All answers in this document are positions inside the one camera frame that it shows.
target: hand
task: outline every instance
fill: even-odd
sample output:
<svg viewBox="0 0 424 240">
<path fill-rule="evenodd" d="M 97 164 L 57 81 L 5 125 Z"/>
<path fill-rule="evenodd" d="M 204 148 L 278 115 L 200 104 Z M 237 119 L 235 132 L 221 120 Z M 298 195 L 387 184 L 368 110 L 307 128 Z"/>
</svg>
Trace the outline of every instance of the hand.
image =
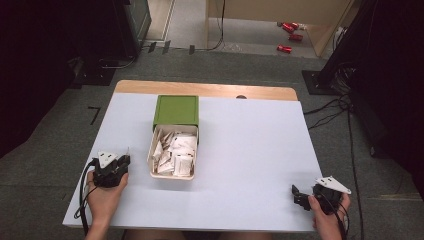
<svg viewBox="0 0 424 240">
<path fill-rule="evenodd" d="M 319 205 L 318 200 L 314 196 L 308 197 L 309 204 L 311 205 L 312 210 L 314 211 L 314 224 L 313 227 L 317 229 L 322 240 L 339 240 L 342 239 L 339 224 L 337 217 L 334 214 L 326 215 Z M 349 195 L 346 193 L 342 194 L 341 205 L 347 210 L 350 205 Z M 343 221 L 345 216 L 344 209 L 342 207 L 338 208 L 337 214 L 340 217 L 340 220 Z"/>
<path fill-rule="evenodd" d="M 93 172 L 87 174 L 89 192 L 96 186 L 93 182 Z M 92 224 L 86 239 L 105 239 L 110 221 L 118 208 L 121 193 L 128 183 L 128 173 L 122 176 L 119 186 L 113 188 L 98 187 L 88 195 Z"/>
</svg>

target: wire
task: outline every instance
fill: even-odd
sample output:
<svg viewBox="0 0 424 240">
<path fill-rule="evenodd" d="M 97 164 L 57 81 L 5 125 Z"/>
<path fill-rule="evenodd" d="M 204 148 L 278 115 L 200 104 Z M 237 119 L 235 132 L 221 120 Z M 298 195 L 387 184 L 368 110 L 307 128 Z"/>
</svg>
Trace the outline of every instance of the wire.
<svg viewBox="0 0 424 240">
<path fill-rule="evenodd" d="M 87 235 L 87 233 L 88 233 L 88 223 L 87 223 L 87 218 L 86 218 L 86 216 L 85 216 L 86 201 L 87 201 L 87 197 L 88 197 L 88 195 L 90 195 L 90 193 L 92 193 L 94 190 L 96 190 L 96 189 L 97 189 L 97 187 L 95 187 L 94 189 L 92 189 L 92 190 L 91 190 L 91 191 L 87 194 L 87 196 L 85 196 L 85 197 L 84 197 L 84 199 L 83 199 L 84 186 L 85 186 L 84 182 L 85 182 L 85 178 L 86 178 L 86 175 L 87 175 L 88 169 L 89 169 L 91 166 L 94 166 L 94 165 L 95 165 L 95 161 L 94 161 L 94 159 L 93 159 L 93 160 L 92 160 L 91 162 L 89 162 L 89 163 L 87 164 L 87 166 L 84 168 L 84 171 L 83 171 L 82 176 L 81 176 L 81 181 L 80 181 L 80 196 L 79 196 L 79 204 L 80 204 L 80 206 L 79 206 L 79 208 L 77 209 L 77 211 L 76 211 L 76 212 L 75 212 L 75 214 L 74 214 L 74 218 L 75 218 L 75 219 L 77 219 L 77 218 L 81 217 L 81 222 L 82 222 L 82 225 L 83 225 L 83 228 L 84 228 L 84 233 L 85 233 L 85 235 Z"/>
<path fill-rule="evenodd" d="M 334 207 L 333 207 L 333 205 L 331 204 L 331 202 L 327 199 L 327 197 L 320 191 L 320 190 L 318 190 L 318 192 L 321 194 L 321 196 L 325 199 L 325 201 L 327 201 L 327 203 L 328 203 L 328 205 L 331 207 L 331 210 L 333 211 L 333 213 L 334 213 L 334 215 L 336 215 L 336 218 L 337 218 L 337 222 L 338 222 L 338 224 L 339 224 L 339 230 L 340 230 L 340 234 L 342 235 L 342 239 L 343 240 L 346 240 L 346 238 L 347 238 L 347 233 L 346 233 L 346 230 L 345 230 L 345 228 L 344 228 L 344 224 L 343 224 L 343 222 L 342 222 L 342 220 L 340 219 L 340 216 L 339 216 L 339 214 L 337 214 L 337 211 L 336 211 L 336 209 L 334 209 Z"/>
<path fill-rule="evenodd" d="M 353 170 L 353 180 L 355 182 L 355 188 L 356 188 L 356 197 L 358 199 L 358 209 L 359 209 L 359 223 L 361 228 L 361 240 L 365 239 L 365 233 L 364 233 L 364 219 L 362 216 L 362 205 L 361 205 L 361 197 L 359 194 L 359 186 L 358 186 L 358 177 L 356 174 L 356 167 L 355 167 L 355 153 L 353 151 L 353 134 L 352 134 L 352 126 L 350 122 L 350 111 L 347 111 L 347 123 L 349 127 L 349 139 L 350 139 L 350 155 L 352 158 L 352 170 Z"/>
<path fill-rule="evenodd" d="M 350 228 L 350 217 L 349 214 L 347 213 L 347 210 L 345 207 L 343 207 L 343 205 L 341 203 L 339 203 L 340 207 L 343 208 L 343 210 L 345 211 L 344 214 L 346 215 L 347 218 L 347 228 L 346 228 L 346 236 L 349 235 L 349 228 Z"/>
<path fill-rule="evenodd" d="M 318 120 L 313 126 L 311 126 L 311 127 L 309 127 L 308 128 L 308 130 L 311 130 L 311 129 L 313 129 L 313 128 L 317 128 L 317 127 L 320 127 L 320 126 L 322 126 L 322 125 L 325 125 L 325 124 L 327 124 L 327 123 L 329 123 L 329 122 L 331 122 L 333 119 L 335 119 L 336 117 L 338 117 L 340 114 L 342 114 L 344 111 L 346 111 L 346 110 L 341 110 L 340 112 L 338 112 L 338 113 L 335 113 L 335 114 L 331 114 L 331 115 L 329 115 L 329 116 L 327 116 L 327 117 L 325 117 L 325 118 L 322 118 L 322 119 L 320 119 L 320 120 Z M 320 124 L 320 122 L 322 122 L 322 121 L 324 121 L 325 119 L 327 119 L 327 118 L 330 118 L 328 121 L 326 121 L 326 122 L 324 122 L 324 123 L 321 123 Z"/>
<path fill-rule="evenodd" d="M 320 108 L 317 108 L 317 109 L 314 109 L 314 110 L 311 110 L 311 111 L 309 111 L 309 112 L 305 112 L 305 113 L 303 113 L 304 115 L 308 115 L 308 114 L 312 114 L 312 113 L 317 113 L 317 112 L 319 112 L 319 111 L 321 111 L 321 110 L 323 110 L 323 109 L 325 109 L 325 108 L 330 108 L 330 107 L 339 107 L 340 109 L 341 109 L 341 111 L 340 112 L 337 112 L 337 113 L 334 113 L 334 114 L 331 114 L 331 115 L 328 115 L 328 116 L 326 116 L 326 117 L 324 117 L 324 118 L 322 118 L 322 119 L 320 119 L 320 120 L 318 120 L 314 125 L 312 125 L 311 127 L 309 127 L 308 128 L 308 130 L 311 130 L 311 129 L 313 129 L 313 128 L 317 128 L 317 127 L 319 127 L 319 126 L 322 126 L 322 125 L 325 125 L 325 124 L 327 124 L 327 123 L 329 123 L 329 122 L 331 122 L 334 118 L 336 118 L 337 116 L 339 116 L 340 114 L 342 114 L 344 111 L 346 111 L 346 110 L 348 110 L 349 109 L 349 103 L 347 103 L 346 101 L 344 101 L 342 98 L 343 97 L 345 97 L 345 96 L 347 96 L 346 94 L 344 94 L 344 95 L 341 95 L 338 99 L 333 99 L 333 100 L 331 100 L 330 102 L 328 102 L 327 104 L 325 104 L 324 106 L 322 106 L 322 107 L 320 107 Z M 331 103 L 333 103 L 333 102 L 336 102 L 337 101 L 337 105 L 336 106 L 334 106 L 334 105 L 330 105 Z"/>
<path fill-rule="evenodd" d="M 101 64 L 100 64 L 100 67 L 101 68 L 104 68 L 104 69 L 122 69 L 122 68 L 126 68 L 129 65 L 131 65 L 134 62 L 134 60 L 135 60 L 135 57 L 132 57 L 132 59 L 131 59 L 131 61 L 129 63 L 127 63 L 125 65 L 117 66 L 117 67 L 108 67 L 108 66 L 104 67 Z"/>
<path fill-rule="evenodd" d="M 219 18 L 217 17 L 217 23 L 218 23 L 218 28 L 221 31 L 221 37 L 218 40 L 217 44 L 213 47 L 213 48 L 202 48 L 202 49 L 196 49 L 196 51 L 213 51 L 215 49 L 217 49 L 219 46 L 221 46 L 222 43 L 224 43 L 225 46 L 225 42 L 224 42 L 224 15 L 225 15 L 225 0 L 222 4 L 222 12 L 221 12 L 221 24 L 219 24 Z M 145 49 L 145 48 L 149 48 L 149 46 L 143 46 L 141 48 L 141 50 Z M 174 47 L 169 47 L 169 49 L 172 50 L 187 50 L 186 48 L 174 48 Z"/>
</svg>

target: tape mark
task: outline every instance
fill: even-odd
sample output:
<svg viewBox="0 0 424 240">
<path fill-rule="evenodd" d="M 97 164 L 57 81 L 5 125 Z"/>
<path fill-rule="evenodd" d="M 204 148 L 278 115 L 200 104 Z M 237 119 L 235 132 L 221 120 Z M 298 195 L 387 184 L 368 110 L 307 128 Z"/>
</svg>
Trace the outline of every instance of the tape mark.
<svg viewBox="0 0 424 240">
<path fill-rule="evenodd" d="M 94 122 L 97 119 L 97 116 L 99 115 L 99 112 L 100 112 L 101 107 L 91 107 L 91 106 L 88 106 L 88 109 L 96 109 L 96 114 L 94 115 L 94 118 L 93 118 L 93 120 L 91 120 L 91 123 L 90 123 L 90 125 L 93 125 Z"/>
<path fill-rule="evenodd" d="M 155 47 L 156 47 L 156 42 L 150 44 L 149 53 L 153 52 L 155 50 Z"/>
<path fill-rule="evenodd" d="M 171 40 L 168 40 L 168 41 L 166 41 L 166 42 L 165 42 L 165 46 L 163 47 L 162 54 L 165 54 L 165 53 L 167 53 L 167 52 L 168 52 L 168 50 L 169 50 L 169 45 L 171 45 Z"/>
<path fill-rule="evenodd" d="M 190 45 L 190 51 L 188 52 L 189 55 L 193 55 L 195 51 L 194 45 Z"/>
</svg>

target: green lid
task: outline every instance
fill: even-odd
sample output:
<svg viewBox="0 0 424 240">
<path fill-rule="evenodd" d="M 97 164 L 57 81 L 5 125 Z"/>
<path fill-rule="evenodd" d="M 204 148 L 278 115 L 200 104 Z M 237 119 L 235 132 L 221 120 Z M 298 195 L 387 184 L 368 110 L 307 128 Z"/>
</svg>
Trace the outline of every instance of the green lid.
<svg viewBox="0 0 424 240">
<path fill-rule="evenodd" d="M 199 97 L 159 95 L 153 129 L 157 124 L 199 126 Z"/>
</svg>

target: floor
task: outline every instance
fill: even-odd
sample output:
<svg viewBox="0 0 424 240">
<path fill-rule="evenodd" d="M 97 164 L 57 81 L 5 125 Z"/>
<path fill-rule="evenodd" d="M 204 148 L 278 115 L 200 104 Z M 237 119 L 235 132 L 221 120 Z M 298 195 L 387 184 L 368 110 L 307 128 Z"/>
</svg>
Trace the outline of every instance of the floor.
<svg viewBox="0 0 424 240">
<path fill-rule="evenodd" d="M 209 29 L 206 35 L 206 1 L 177 0 L 174 2 L 171 14 L 168 14 L 169 6 L 162 4 L 162 1 L 164 0 L 150 0 L 149 6 L 153 19 L 152 25 L 155 19 L 161 22 L 169 19 L 166 37 L 162 41 L 150 39 L 147 44 L 157 41 L 158 46 L 163 46 L 164 41 L 171 41 L 170 47 L 187 49 L 190 45 L 194 45 L 196 49 L 213 48 L 217 45 L 221 38 L 222 23 L 221 19 L 209 18 Z M 293 42 L 288 40 L 289 34 L 278 27 L 276 22 L 224 19 L 223 25 L 223 43 L 215 51 L 318 58 L 304 30 L 295 32 L 303 35 L 303 40 Z M 153 26 L 148 35 L 157 31 Z M 292 47 L 292 52 L 288 54 L 277 51 L 279 44 Z M 332 46 L 328 46 L 322 58 L 328 59 L 331 53 Z"/>
</svg>

